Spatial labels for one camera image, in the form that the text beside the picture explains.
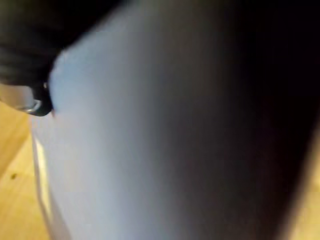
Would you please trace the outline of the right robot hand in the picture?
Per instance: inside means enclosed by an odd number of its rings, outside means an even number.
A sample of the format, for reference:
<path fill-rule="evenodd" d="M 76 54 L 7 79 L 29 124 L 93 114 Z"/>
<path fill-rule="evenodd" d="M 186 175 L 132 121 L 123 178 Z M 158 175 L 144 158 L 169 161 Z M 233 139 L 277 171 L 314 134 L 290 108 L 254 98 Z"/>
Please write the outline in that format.
<path fill-rule="evenodd" d="M 112 11 L 117 0 L 3 0 L 0 3 L 0 100 L 42 117 L 59 54 Z"/>

